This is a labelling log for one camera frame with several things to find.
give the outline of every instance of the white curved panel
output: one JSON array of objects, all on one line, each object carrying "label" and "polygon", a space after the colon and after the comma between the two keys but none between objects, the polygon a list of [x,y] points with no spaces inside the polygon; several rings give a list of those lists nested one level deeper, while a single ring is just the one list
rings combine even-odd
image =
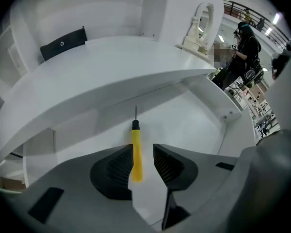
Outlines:
[{"label": "white curved panel", "polygon": [[189,77],[184,80],[184,83],[215,115],[222,117],[225,123],[230,123],[242,115],[240,109],[228,95],[205,75]]},{"label": "white curved panel", "polygon": [[187,52],[137,37],[111,37],[63,52],[28,73],[0,111],[0,162],[46,128],[159,85],[215,69]]},{"label": "white curved panel", "polygon": [[249,107],[242,116],[227,125],[218,155],[239,157],[242,150],[256,145],[255,130]]}]

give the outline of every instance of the white shelf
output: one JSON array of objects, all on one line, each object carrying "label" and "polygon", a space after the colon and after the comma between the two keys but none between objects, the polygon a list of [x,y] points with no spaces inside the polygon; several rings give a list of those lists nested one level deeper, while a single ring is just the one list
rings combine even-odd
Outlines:
[{"label": "white shelf", "polygon": [[0,111],[0,162],[44,129],[91,108],[214,71],[187,52],[139,37],[102,38],[63,52],[12,87]]},{"label": "white shelf", "polygon": [[8,155],[0,163],[0,177],[21,180],[24,177],[22,159],[13,155]]}]

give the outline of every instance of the person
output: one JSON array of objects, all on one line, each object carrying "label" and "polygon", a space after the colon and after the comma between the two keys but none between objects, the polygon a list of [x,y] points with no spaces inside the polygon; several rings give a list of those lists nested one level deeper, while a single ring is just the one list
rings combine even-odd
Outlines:
[{"label": "person", "polygon": [[261,93],[260,93],[260,92],[258,92],[258,96],[256,97],[257,101],[259,101],[259,100],[260,100],[260,95],[261,95]]},{"label": "person", "polygon": [[222,90],[230,86],[239,76],[244,75],[246,65],[251,65],[261,51],[261,45],[255,38],[250,26],[245,22],[238,24],[238,50],[233,50],[234,59],[229,66],[222,69],[212,81]]},{"label": "person", "polygon": [[246,23],[246,24],[249,24],[250,21],[251,21],[251,16],[250,16],[250,12],[249,12],[249,9],[245,9],[245,14],[244,14],[244,19],[243,21]]},{"label": "person", "polygon": [[260,21],[257,24],[257,30],[261,32],[263,28],[264,28],[264,18],[260,18]]}]

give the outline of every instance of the dark hair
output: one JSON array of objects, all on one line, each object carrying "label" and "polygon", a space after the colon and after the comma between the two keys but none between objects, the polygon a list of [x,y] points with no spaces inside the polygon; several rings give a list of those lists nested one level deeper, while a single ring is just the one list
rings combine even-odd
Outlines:
[{"label": "dark hair", "polygon": [[245,22],[243,22],[243,21],[238,24],[238,30],[242,31],[242,33],[240,33],[240,35],[242,37],[241,44],[245,40],[249,39],[250,37],[252,37],[252,36],[255,37],[255,35],[254,35],[252,29],[250,28],[250,26],[248,24],[246,24]]}]

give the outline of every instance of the black slot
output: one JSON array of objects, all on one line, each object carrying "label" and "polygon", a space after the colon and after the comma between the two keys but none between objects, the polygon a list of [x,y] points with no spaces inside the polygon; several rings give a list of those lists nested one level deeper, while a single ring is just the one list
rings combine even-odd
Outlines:
[{"label": "black slot", "polygon": [[226,170],[230,170],[230,171],[233,170],[233,168],[234,168],[234,165],[227,164],[227,163],[224,163],[224,162],[219,162],[215,166],[220,167],[220,168],[223,168],[223,169],[226,169]]},{"label": "black slot", "polygon": [[34,204],[28,214],[39,222],[45,223],[63,193],[63,189],[49,188]]},{"label": "black slot", "polygon": [[164,213],[164,218],[162,222],[162,230],[166,230],[167,228],[181,222],[190,216],[185,209],[180,206],[177,206],[174,196],[171,192],[168,192],[166,208]]}]

